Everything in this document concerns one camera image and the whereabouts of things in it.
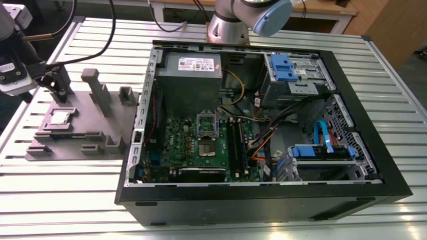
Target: table surface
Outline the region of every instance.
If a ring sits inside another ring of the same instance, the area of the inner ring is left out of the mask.
[[[352,3],[348,2],[347,7],[340,7],[335,4],[335,0],[304,0],[307,13],[335,14],[335,15],[357,15],[357,10]],[[193,0],[151,0],[151,2],[175,3],[175,4],[195,4]],[[203,5],[213,6],[216,0],[200,0]],[[295,12],[303,12],[304,5],[299,3],[293,6]]]
[[[111,20],[72,23],[49,61],[97,53],[111,32]],[[143,88],[152,40],[205,41],[205,26],[165,33],[152,22],[119,20],[103,56],[66,65],[70,87],[88,91],[80,74],[96,68],[111,91]],[[427,114],[375,46],[359,36],[280,31],[272,37],[249,34],[252,45],[333,52],[375,124],[413,196],[373,206],[336,221],[143,227],[113,203],[121,160],[36,161],[26,147],[52,100],[44,88],[22,104],[0,140],[0,236],[60,239],[415,239],[427,236]]]

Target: yellow wire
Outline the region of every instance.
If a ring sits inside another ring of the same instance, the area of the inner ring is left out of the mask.
[[[256,117],[256,116],[253,116],[253,118],[255,118],[256,120],[264,120],[264,118],[260,118],[260,117]]]
[[[241,93],[240,93],[240,97],[239,97],[233,102],[220,104],[220,105],[219,105],[220,107],[231,106],[231,105],[233,105],[235,103],[237,103],[237,102],[240,101],[240,99],[243,99],[243,96],[244,96],[244,94],[245,94],[245,85],[243,84],[243,81],[241,81],[240,77],[237,77],[237,75],[233,74],[233,73],[232,73],[229,70],[227,70],[227,69],[223,69],[223,71],[225,71],[227,73],[229,73],[229,74],[235,77],[235,79],[237,79],[237,81],[239,81],[239,83],[240,83],[240,85],[241,85]]]

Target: motherboard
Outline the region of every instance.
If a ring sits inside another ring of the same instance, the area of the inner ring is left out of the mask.
[[[197,114],[197,118],[168,118],[163,152],[148,154],[153,166],[149,179],[155,183],[179,181],[175,176],[188,171],[189,175],[212,178],[208,182],[216,177],[220,182],[259,182],[259,166],[248,164],[245,155],[253,137],[247,120],[217,120],[211,113]]]

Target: floor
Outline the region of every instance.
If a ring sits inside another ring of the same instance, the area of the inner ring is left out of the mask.
[[[58,29],[58,27],[66,21],[72,6],[70,2],[65,2],[64,10],[57,11],[56,6],[50,0],[38,0],[37,5],[41,11],[44,23],[38,24],[30,29],[30,34],[49,33]],[[152,17],[147,7],[128,7],[117,5],[115,8],[117,19],[152,21]],[[111,9],[107,4],[93,5],[88,3],[78,3],[76,16],[111,18]],[[165,9],[164,18],[168,22],[180,23],[189,20],[188,23],[191,24],[204,23],[203,14],[200,12],[197,13],[196,10],[183,11],[181,9]],[[42,43],[36,43],[34,48],[41,59],[46,60],[49,58],[58,40],[60,37],[52,40],[46,40]],[[409,87],[413,95],[423,104],[424,108],[427,108],[427,60],[419,59],[413,54],[407,63],[397,69],[397,73],[407,86]],[[2,132],[2,129],[6,127],[6,124],[20,105],[20,102],[21,100],[18,97],[12,97],[0,93],[0,134]]]

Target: sticker label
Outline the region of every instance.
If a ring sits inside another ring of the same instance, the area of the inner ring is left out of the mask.
[[[213,72],[213,58],[181,57],[177,63],[179,71]]]
[[[14,70],[13,62],[9,62],[9,63],[6,63],[6,64],[0,66],[0,73],[5,73],[5,72],[12,71],[12,70]]]
[[[307,75],[304,70],[295,69],[295,74]]]
[[[264,170],[264,173],[267,174],[267,176],[269,177],[271,170],[269,170],[269,168],[267,167],[267,165],[264,165],[263,170]]]
[[[259,97],[255,98],[255,107],[260,107],[261,99]]]

